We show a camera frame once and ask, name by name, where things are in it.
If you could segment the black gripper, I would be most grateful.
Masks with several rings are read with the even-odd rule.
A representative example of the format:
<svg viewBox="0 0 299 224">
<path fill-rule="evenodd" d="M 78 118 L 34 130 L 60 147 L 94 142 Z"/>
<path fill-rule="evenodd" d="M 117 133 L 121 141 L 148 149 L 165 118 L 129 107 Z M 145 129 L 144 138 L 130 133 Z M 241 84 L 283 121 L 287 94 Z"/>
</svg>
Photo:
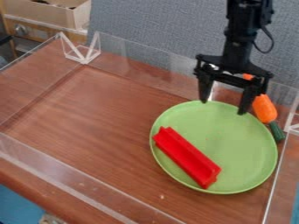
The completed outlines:
<svg viewBox="0 0 299 224">
<path fill-rule="evenodd" d="M 205 103 L 210 96 L 212 84 L 218 81 L 236 88 L 243 88 L 237 106 L 237 114 L 248 112 L 257 95 L 267 92 L 267 86 L 273 74 L 248 62 L 244 66 L 228 65 L 221 56 L 198 54 L 193 74 L 198 80 L 200 101 Z"/>
</svg>

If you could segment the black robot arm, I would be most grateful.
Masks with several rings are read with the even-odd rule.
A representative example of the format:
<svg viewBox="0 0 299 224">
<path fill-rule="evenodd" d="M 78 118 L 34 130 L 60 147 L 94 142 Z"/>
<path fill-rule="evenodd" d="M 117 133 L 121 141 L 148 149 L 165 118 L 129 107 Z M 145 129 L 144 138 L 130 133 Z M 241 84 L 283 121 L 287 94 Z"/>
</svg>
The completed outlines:
<svg viewBox="0 0 299 224">
<path fill-rule="evenodd" d="M 244 115 L 257 96 L 267 92 L 273 74 L 249 61 L 252 48 L 269 53 L 275 41 L 267 25 L 273 15 L 272 0 L 227 0 L 228 26 L 224 30 L 223 54 L 198 54 L 193 75 L 198 81 L 198 97 L 202 103 L 210 96 L 213 82 L 243 88 L 237 113 Z"/>
</svg>

